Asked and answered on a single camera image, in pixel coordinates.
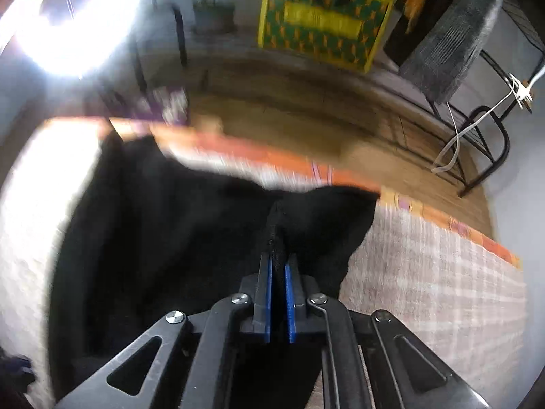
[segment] bright light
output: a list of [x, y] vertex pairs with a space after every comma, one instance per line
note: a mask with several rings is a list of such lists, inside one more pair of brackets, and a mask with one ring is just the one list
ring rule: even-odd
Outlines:
[[479, 400], [479, 402], [481, 402], [481, 403], [484, 405], [484, 407], [490, 408], [490, 406], [488, 405], [488, 403], [486, 402], [486, 400], [484, 400], [483, 397], [481, 397], [481, 396], [480, 396], [478, 393], [476, 393], [475, 391], [473, 391], [473, 394], [477, 397], [477, 399]]
[[36, 10], [36, 4], [40, 4], [41, 0], [13, 0], [12, 4], [0, 17], [0, 54], [4, 51], [5, 46], [12, 39], [12, 36], [17, 31], [17, 27], [21, 24], [21, 20], [26, 19], [29, 14], [33, 14]]
[[17, 40], [46, 71], [81, 77], [102, 65], [129, 34], [139, 2], [88, 0], [73, 19], [58, 26], [39, 14], [38, 2], [19, 25]]

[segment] black fabric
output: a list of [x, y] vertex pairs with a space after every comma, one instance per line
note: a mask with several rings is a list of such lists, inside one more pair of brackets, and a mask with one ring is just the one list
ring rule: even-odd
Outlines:
[[[152, 137], [123, 143], [111, 134], [54, 271], [48, 348], [56, 398], [168, 311], [199, 313], [238, 291], [241, 278], [258, 271], [263, 250], [280, 264], [296, 253], [301, 273], [338, 296], [377, 197], [352, 187], [266, 190], [188, 169]], [[312, 349], [249, 350], [231, 407], [304, 407], [319, 370]]]
[[454, 0], [426, 0], [422, 12], [413, 28], [407, 34], [408, 19], [404, 15], [384, 43], [385, 54], [401, 66], [422, 40], [428, 35]]

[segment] white cable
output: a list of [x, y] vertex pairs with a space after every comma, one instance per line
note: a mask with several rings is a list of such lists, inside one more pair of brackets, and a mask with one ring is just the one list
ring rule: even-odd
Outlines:
[[514, 83], [516, 83], [517, 91], [515, 92], [515, 97], [517, 98], [518, 104], [521, 109], [522, 109], [522, 104], [521, 104], [522, 101], [524, 101], [525, 99], [527, 101], [532, 101], [532, 96], [530, 95], [530, 89], [532, 89], [532, 86], [536, 83], [536, 81], [538, 81], [541, 77], [543, 77], [543, 75], [545, 75], [545, 65], [543, 65], [541, 69], [539, 70], [539, 72], [533, 76], [528, 86], [524, 87], [524, 84], [522, 84], [519, 80], [517, 80], [516, 77], [514, 77], [512, 74], [509, 74], [509, 76], [511, 77], [511, 80], [513, 80]]
[[[458, 153], [459, 153], [459, 149], [460, 149], [460, 138], [463, 137], [466, 133], [468, 133], [473, 128], [477, 127], [477, 125], [481, 121], [483, 121], [483, 119], [485, 117], [487, 117], [490, 112], [492, 112], [495, 108], [497, 108], [500, 104], [502, 104], [509, 97], [509, 95], [514, 94], [515, 96], [517, 96], [516, 93], [514, 92], [515, 85], [516, 85], [516, 83], [513, 81], [513, 86], [511, 86], [511, 90], [509, 91], [509, 93], [505, 97], [503, 97], [492, 109], [490, 109], [487, 113], [485, 113], [483, 116], [481, 116], [472, 125], [466, 127], [464, 130], [458, 132], [457, 129], [456, 129], [456, 123], [454, 123], [454, 130], [456, 130], [456, 136], [452, 137], [452, 139], [441, 150], [441, 152], [439, 153], [439, 155], [437, 156], [437, 158], [433, 162], [432, 167], [431, 167], [432, 173], [437, 174], [437, 173], [446, 172], [447, 170], [452, 169], [452, 167], [454, 166], [454, 163], [456, 162], [456, 158], [458, 157]], [[449, 106], [449, 111], [450, 111], [450, 115], [452, 117], [452, 121], [454, 122], [454, 116], [452, 115], [452, 111], [450, 110], [450, 106]], [[457, 143], [457, 146], [456, 146], [456, 150], [454, 151], [454, 155], [452, 156], [451, 160], [445, 166], [436, 167], [436, 165], [439, 163], [441, 158], [445, 155], [446, 151], [448, 151], [450, 149], [450, 147], [454, 144], [454, 142]]]
[[[433, 174], [439, 174], [441, 172], [446, 172], [447, 170], [452, 169], [454, 166], [454, 161], [456, 161], [456, 158], [458, 157], [458, 153], [460, 152], [460, 135], [458, 134], [458, 128], [456, 126], [456, 121], [454, 121], [454, 115], [452, 115], [452, 111], [450, 110], [449, 102], [446, 102], [446, 106], [449, 108], [450, 112], [450, 118], [452, 118], [452, 124], [454, 124], [454, 132], [456, 132], [456, 149], [454, 150], [454, 156], [450, 160], [450, 162], [443, 167], [432, 167], [432, 173]], [[448, 149], [446, 146], [443, 148], [443, 150], [439, 153], [435, 161], [433, 162], [433, 165], [435, 166], [438, 163], [438, 160], [442, 158], [443, 155], [445, 155], [446, 150]]]

